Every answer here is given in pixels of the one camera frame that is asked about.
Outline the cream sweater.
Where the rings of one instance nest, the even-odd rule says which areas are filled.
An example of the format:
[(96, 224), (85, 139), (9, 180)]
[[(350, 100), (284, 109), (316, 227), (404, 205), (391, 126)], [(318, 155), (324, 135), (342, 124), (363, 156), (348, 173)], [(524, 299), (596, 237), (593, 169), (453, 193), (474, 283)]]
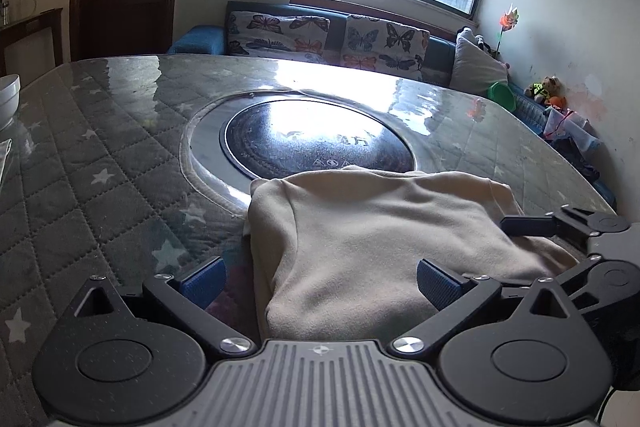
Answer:
[(284, 340), (388, 343), (435, 313), (416, 268), (531, 281), (575, 257), (499, 223), (520, 206), (506, 184), (469, 173), (347, 167), (250, 186), (245, 231), (259, 329)]

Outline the dark clothes pile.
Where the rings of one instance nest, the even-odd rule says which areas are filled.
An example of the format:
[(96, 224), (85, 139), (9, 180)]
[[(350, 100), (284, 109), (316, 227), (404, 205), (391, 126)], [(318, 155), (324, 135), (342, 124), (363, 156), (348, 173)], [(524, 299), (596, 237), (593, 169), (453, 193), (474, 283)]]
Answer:
[(613, 209), (617, 208), (617, 199), (614, 193), (601, 180), (600, 171), (582, 156), (582, 152), (571, 136), (553, 139), (549, 144), (594, 187), (608, 205)]

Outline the clear plastic bag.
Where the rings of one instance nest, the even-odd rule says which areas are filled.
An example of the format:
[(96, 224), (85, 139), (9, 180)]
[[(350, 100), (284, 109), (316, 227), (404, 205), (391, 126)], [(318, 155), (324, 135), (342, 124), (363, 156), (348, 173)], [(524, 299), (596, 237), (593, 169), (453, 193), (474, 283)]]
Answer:
[(574, 110), (560, 113), (548, 107), (546, 113), (547, 121), (542, 130), (544, 139), (553, 141), (570, 138), (583, 154), (593, 152), (600, 146), (600, 140), (587, 131), (587, 121)]

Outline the plush toy bear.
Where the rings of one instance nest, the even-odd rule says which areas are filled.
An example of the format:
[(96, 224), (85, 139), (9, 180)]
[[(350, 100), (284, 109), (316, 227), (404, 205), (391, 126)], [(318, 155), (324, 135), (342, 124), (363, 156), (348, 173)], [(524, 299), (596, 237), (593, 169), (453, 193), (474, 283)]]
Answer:
[(559, 112), (566, 109), (566, 98), (562, 95), (562, 83), (556, 76), (544, 77), (541, 82), (533, 82), (524, 91), (534, 102), (553, 107)]

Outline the quilted grey star table cover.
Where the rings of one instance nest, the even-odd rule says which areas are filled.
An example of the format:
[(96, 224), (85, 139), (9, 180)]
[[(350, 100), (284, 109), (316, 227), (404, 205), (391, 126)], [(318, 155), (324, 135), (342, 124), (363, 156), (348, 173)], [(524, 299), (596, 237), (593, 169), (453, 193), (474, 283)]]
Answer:
[(309, 93), (370, 110), (425, 172), (463, 171), (511, 187), (540, 215), (606, 200), (505, 109), (475, 96), (335, 66), (210, 55), (66, 64), (20, 95), (1, 183), (1, 421), (41, 426), (32, 362), (88, 277), (137, 286), (215, 256), (228, 275), (209, 312), (247, 336), (257, 324), (245, 208), (181, 168), (183, 132), (216, 102)]

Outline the green plastic bowl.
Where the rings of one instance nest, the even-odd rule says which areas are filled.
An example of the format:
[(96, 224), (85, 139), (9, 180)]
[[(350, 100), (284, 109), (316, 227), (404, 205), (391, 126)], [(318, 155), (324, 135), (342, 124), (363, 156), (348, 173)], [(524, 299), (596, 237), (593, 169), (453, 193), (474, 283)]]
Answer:
[(509, 86), (505, 82), (494, 82), (487, 90), (487, 98), (514, 113), (516, 109), (516, 98)]

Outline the grey pillow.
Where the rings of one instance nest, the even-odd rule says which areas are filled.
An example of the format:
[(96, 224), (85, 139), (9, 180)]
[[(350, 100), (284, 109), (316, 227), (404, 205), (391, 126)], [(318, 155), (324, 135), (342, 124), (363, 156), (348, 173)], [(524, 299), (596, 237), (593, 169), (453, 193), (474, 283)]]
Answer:
[(457, 34), (450, 88), (485, 96), (496, 82), (508, 83), (506, 65), (492, 58), (477, 45), (471, 28), (463, 28)]

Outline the colourful pinwheel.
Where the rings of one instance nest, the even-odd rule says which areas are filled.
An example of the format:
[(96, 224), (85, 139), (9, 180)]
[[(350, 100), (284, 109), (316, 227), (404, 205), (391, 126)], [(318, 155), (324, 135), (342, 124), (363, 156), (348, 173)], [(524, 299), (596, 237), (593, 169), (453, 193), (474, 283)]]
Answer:
[(504, 34), (508, 31), (511, 31), (516, 26), (518, 26), (519, 19), (520, 19), (520, 12), (518, 12), (518, 8), (514, 5), (511, 5), (510, 8), (507, 9), (506, 12), (504, 12), (500, 16), (500, 20), (499, 20), (500, 34), (498, 35), (498, 41), (495, 48), (495, 56), (499, 55), (500, 46), (501, 46)]

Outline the right butterfly cushion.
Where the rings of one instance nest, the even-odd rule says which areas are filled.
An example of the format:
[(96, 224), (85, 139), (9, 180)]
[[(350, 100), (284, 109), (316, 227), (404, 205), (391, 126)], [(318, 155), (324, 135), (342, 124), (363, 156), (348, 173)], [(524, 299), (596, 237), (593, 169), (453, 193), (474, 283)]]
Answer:
[(390, 20), (349, 15), (340, 65), (421, 80), (430, 37), (427, 30)]

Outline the butterfly cushion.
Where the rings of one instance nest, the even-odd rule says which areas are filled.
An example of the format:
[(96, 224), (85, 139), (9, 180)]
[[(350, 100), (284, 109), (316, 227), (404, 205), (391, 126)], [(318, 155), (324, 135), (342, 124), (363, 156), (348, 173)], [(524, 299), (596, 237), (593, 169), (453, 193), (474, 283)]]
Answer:
[(232, 11), (227, 51), (233, 56), (323, 64), (330, 25), (325, 17)]
[(427, 30), (390, 20), (349, 15), (340, 65), (421, 80), (430, 37)]

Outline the left butterfly cushion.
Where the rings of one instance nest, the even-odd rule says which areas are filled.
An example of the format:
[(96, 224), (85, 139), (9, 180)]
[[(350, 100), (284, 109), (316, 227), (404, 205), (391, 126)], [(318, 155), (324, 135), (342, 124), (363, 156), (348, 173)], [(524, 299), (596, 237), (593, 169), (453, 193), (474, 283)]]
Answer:
[(325, 17), (232, 11), (227, 51), (233, 56), (323, 64), (330, 25)]

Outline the white ceramic bowl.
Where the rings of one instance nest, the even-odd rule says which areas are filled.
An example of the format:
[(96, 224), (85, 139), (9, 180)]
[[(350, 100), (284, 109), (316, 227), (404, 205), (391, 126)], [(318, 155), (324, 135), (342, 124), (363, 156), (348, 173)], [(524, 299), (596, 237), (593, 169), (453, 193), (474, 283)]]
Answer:
[(20, 104), (21, 78), (17, 74), (0, 78), (0, 130), (6, 129)]

